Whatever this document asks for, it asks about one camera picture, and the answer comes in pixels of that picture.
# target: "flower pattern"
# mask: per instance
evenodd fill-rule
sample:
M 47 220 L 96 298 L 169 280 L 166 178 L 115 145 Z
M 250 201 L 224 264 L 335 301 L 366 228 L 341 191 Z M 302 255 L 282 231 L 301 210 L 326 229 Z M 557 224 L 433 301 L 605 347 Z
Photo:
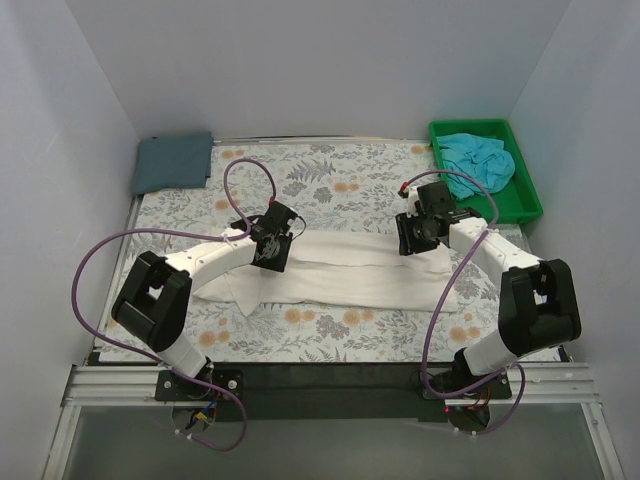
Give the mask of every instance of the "flower pattern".
M 278 199 L 299 212 L 314 230 L 395 234 L 395 215 L 405 208 L 398 188 L 417 173 L 435 167 L 431 149 L 417 142 L 216 146 L 206 188 L 145 195 L 136 226 L 204 234 L 223 230 L 237 215 L 226 199 L 222 174 L 230 161 L 242 156 L 269 168 L 279 188 Z M 247 214 L 264 212 L 271 189 L 260 169 L 240 164 L 229 175 L 229 183 L 234 199 Z M 511 242 L 527 248 L 517 226 L 500 225 L 500 230 Z M 157 234 L 130 237 L 120 285 L 140 253 L 170 253 L 197 243 Z M 451 255 L 457 266 L 462 256 Z M 429 349 L 434 361 L 450 361 L 457 350 L 496 328 L 499 291 L 480 269 L 468 265 L 455 290 L 459 311 L 440 315 Z M 184 331 L 214 361 L 407 362 L 420 360 L 430 318 L 428 312 L 315 304 L 263 304 L 245 318 L 235 304 L 192 296 Z M 115 322 L 105 321 L 103 329 L 107 327 L 109 336 L 144 348 Z M 96 345 L 101 346 L 102 361 L 144 360 L 100 341 Z M 547 350 L 532 359 L 552 361 L 559 356 Z

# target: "green tray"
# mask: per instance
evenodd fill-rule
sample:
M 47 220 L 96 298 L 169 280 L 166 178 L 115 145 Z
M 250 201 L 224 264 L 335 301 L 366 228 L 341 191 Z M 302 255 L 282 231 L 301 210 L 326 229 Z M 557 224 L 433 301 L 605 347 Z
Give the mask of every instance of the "green tray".
M 542 215 L 542 205 L 538 199 L 536 189 L 527 172 L 522 154 L 513 136 L 511 127 L 506 120 L 439 120 L 429 124 L 431 145 L 436 157 L 438 168 L 443 168 L 442 152 L 438 146 L 438 137 L 454 133 L 470 133 L 487 138 L 497 138 L 504 141 L 504 149 L 513 157 L 516 171 L 506 187 L 498 193 L 492 194 L 498 209 L 500 219 L 498 223 L 527 223 Z M 458 207 L 475 208 L 489 222 L 493 218 L 493 210 L 489 201 L 480 195 L 456 201 Z

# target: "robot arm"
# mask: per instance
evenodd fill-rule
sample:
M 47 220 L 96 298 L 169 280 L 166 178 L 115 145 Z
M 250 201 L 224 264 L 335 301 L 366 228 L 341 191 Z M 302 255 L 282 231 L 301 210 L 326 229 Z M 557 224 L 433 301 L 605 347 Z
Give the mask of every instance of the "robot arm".
M 209 361 L 183 333 L 191 292 L 243 265 L 284 271 L 297 216 L 274 201 L 265 215 L 250 217 L 251 233 L 241 240 L 205 242 L 166 257 L 141 254 L 116 298 L 113 319 L 167 364 L 199 378 Z M 236 222 L 222 236 L 240 235 L 244 226 Z
M 401 255 L 432 250 L 440 242 L 466 254 L 488 227 L 473 209 L 456 207 L 445 182 L 400 194 L 409 202 L 407 213 L 396 216 Z M 500 287 L 498 329 L 456 353 L 448 375 L 451 390 L 581 333 L 571 271 L 565 262 L 542 260 L 495 231 L 479 245 L 473 261 Z

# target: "folded cloth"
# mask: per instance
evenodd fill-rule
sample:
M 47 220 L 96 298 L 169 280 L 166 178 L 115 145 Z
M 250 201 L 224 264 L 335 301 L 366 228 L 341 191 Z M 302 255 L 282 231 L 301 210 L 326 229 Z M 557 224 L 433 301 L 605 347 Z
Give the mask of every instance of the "folded cloth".
M 153 137 L 140 142 L 133 195 L 163 188 L 203 188 L 211 176 L 211 133 Z
M 493 138 L 456 133 L 438 137 L 444 168 L 466 173 L 480 182 L 489 193 L 502 190 L 515 172 L 513 157 L 504 150 L 504 142 Z M 469 180 L 449 175 L 449 190 L 458 200 L 482 192 Z
M 442 245 L 403 257 L 394 235 L 307 230 L 293 242 L 284 273 L 244 266 L 194 295 L 213 302 L 236 302 L 245 316 L 260 303 L 433 311 L 449 278 L 451 259 Z M 443 311 L 457 311 L 454 292 Z

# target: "crumpled blue cloth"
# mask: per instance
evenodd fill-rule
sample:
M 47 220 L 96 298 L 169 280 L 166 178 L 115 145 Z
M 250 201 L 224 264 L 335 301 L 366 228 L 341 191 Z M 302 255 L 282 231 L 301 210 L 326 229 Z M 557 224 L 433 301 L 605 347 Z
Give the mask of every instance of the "crumpled blue cloth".
M 438 137 L 438 145 L 445 169 L 466 173 L 489 193 L 502 190 L 516 169 L 513 157 L 504 150 L 502 140 L 455 133 Z M 448 175 L 448 179 L 449 190 L 458 200 L 482 195 L 480 189 L 465 178 Z

